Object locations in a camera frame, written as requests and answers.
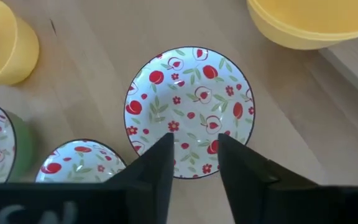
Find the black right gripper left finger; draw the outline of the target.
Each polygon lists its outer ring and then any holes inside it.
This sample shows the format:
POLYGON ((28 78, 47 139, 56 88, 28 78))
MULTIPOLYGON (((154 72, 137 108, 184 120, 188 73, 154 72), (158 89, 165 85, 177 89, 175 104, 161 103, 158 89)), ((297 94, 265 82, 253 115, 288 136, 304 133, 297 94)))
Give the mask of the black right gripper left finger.
POLYGON ((165 224, 174 135, 103 183, 0 184, 0 224, 165 224))

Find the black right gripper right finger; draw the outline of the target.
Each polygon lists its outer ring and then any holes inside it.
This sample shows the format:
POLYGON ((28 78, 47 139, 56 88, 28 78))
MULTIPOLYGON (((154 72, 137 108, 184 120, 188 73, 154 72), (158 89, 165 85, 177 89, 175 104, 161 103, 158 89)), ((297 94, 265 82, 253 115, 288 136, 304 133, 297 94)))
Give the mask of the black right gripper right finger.
POLYGON ((358 186, 319 185, 226 134, 218 143, 236 224, 358 224, 358 186))

